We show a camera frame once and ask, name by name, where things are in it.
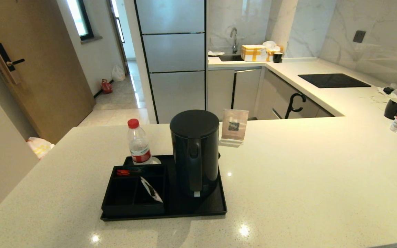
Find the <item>black kettle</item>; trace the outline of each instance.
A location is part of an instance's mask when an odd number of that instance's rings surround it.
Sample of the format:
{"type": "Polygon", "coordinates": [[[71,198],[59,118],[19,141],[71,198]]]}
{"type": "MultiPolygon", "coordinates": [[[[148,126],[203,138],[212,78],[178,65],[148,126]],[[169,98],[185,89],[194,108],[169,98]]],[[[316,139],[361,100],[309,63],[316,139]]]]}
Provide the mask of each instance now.
{"type": "Polygon", "coordinates": [[[217,185],[217,116],[205,110],[177,114],[170,123],[178,188],[187,196],[205,197],[217,185]]]}

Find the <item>kettle handle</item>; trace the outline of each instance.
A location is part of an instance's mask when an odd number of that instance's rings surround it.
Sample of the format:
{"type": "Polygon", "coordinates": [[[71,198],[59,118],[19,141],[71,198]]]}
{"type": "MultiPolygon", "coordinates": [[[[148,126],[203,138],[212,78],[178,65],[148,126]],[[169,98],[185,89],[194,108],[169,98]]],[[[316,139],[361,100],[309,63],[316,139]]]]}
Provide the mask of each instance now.
{"type": "Polygon", "coordinates": [[[202,190],[202,145],[199,138],[189,138],[186,166],[189,178],[189,190],[202,190]]]}

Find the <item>tile floor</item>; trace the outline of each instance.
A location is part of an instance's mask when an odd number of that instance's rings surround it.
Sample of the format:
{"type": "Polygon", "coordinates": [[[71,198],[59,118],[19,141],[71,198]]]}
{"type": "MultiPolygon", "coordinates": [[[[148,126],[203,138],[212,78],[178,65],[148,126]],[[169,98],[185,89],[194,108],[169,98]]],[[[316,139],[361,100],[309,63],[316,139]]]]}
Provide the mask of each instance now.
{"type": "Polygon", "coordinates": [[[136,62],[128,61],[128,68],[130,75],[112,84],[113,93],[96,97],[93,112],[79,127],[127,125],[128,120],[133,118],[142,125],[150,123],[136,62]]]}

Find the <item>power outlet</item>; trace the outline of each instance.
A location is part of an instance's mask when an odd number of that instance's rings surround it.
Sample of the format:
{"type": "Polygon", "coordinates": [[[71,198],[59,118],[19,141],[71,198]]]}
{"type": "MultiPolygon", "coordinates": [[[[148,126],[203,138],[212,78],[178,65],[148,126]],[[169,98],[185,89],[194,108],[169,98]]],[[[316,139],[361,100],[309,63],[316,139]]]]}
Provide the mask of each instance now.
{"type": "Polygon", "coordinates": [[[365,31],[358,30],[355,33],[355,37],[353,38],[353,42],[362,43],[364,40],[365,31]]]}

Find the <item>tissue box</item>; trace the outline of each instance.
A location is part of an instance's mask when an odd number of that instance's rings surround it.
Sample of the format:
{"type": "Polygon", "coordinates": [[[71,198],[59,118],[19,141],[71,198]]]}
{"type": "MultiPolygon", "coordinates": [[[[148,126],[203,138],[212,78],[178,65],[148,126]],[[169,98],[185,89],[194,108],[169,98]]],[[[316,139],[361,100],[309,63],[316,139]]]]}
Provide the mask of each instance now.
{"type": "Polygon", "coordinates": [[[244,61],[266,61],[266,47],[261,44],[243,45],[241,46],[241,58],[244,61]]]}
{"type": "Polygon", "coordinates": [[[267,58],[266,61],[274,61],[274,53],[278,52],[278,51],[273,51],[269,48],[266,48],[266,52],[267,52],[267,58]]]}

